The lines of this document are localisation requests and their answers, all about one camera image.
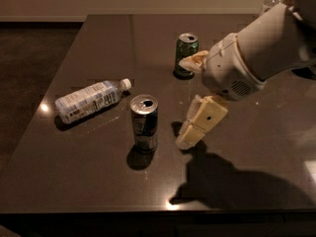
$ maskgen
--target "floor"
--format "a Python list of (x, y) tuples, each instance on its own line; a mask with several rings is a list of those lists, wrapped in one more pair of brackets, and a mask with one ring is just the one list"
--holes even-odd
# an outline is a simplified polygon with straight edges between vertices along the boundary
[[(81, 24), (0, 25), (0, 175)], [(0, 226), (0, 237), (17, 237)]]

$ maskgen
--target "clear plastic bottle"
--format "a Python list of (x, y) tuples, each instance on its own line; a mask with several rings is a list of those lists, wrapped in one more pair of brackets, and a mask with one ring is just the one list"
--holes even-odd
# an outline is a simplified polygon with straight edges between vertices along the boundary
[(265, 0), (263, 3), (263, 6), (261, 7), (259, 16), (268, 12), (273, 6), (280, 3), (281, 3), (281, 0)]
[(70, 124), (119, 102), (121, 94), (130, 88), (128, 79), (104, 81), (59, 98), (55, 105), (61, 120)]

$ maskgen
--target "soda can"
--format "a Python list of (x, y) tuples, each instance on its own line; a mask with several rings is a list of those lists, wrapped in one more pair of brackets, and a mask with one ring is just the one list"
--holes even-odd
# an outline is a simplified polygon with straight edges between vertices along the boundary
[(130, 101), (135, 147), (150, 153), (158, 147), (158, 101), (150, 95), (139, 95)]
[(176, 64), (174, 75), (181, 79), (190, 79), (194, 72), (188, 71), (179, 65), (180, 60), (198, 52), (198, 36), (192, 33), (181, 34), (176, 46)]

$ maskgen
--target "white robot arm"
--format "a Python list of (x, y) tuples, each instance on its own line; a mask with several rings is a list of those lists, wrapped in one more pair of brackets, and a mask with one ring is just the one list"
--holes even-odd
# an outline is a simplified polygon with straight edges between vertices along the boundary
[(217, 43), (207, 55), (197, 55), (201, 62), (192, 62), (191, 68), (197, 70), (198, 64), (204, 86), (217, 97), (215, 101), (204, 98), (207, 105), (202, 100), (192, 102), (176, 141), (181, 149), (196, 145), (225, 117), (225, 100), (242, 100), (284, 70), (316, 64), (316, 0), (293, 0), (293, 5), (274, 6), (241, 32)]

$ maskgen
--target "glossy tabletop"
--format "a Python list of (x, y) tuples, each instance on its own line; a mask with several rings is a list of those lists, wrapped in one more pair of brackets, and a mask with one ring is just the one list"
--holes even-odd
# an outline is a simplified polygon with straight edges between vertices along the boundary
[[(89, 16), (0, 177), (0, 212), (288, 211), (316, 208), (316, 82), (291, 71), (271, 79), (197, 147), (175, 136), (199, 75), (173, 76), (176, 40), (194, 32), (209, 49), (251, 15)], [(129, 78), (129, 95), (63, 125), (53, 102), (102, 80)], [(133, 149), (130, 100), (158, 100), (159, 146)]]

